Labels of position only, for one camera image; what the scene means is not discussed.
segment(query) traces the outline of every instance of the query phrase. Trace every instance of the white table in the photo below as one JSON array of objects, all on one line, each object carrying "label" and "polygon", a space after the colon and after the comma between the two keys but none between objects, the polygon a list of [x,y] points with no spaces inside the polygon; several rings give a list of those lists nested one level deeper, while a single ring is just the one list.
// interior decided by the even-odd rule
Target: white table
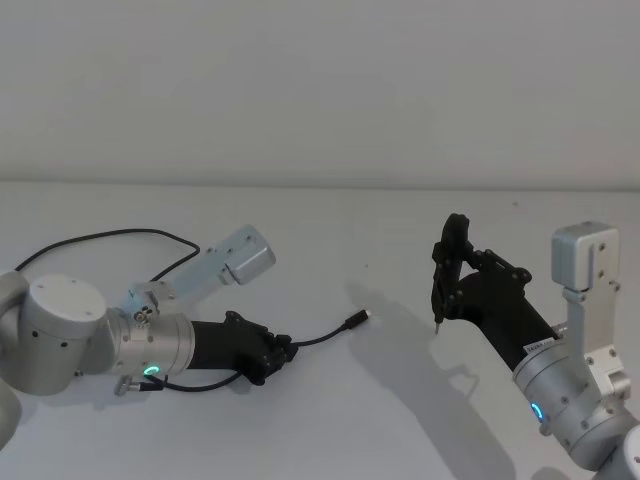
[{"label": "white table", "polygon": [[[433,243],[451,212],[470,239],[528,268],[527,296],[550,322],[565,318],[550,278],[559,226],[603,220],[622,232],[623,292],[616,341],[640,385],[640,195],[259,190],[0,184],[0,253],[14,267],[39,247],[112,228],[168,229],[204,245],[245,223],[278,256],[246,287],[198,308],[227,309],[304,339],[361,307],[370,324],[302,351],[264,387],[199,395],[116,398],[116,379],[84,377],[51,398],[20,395],[21,426],[0,453],[3,478],[573,480],[575,468],[537,422],[510,372],[472,325],[434,337],[428,295]],[[185,250],[154,237],[97,241],[52,254],[27,277],[60,272],[97,286],[111,304]],[[189,373],[203,383],[222,372]],[[640,415],[636,397],[629,405]]]}]

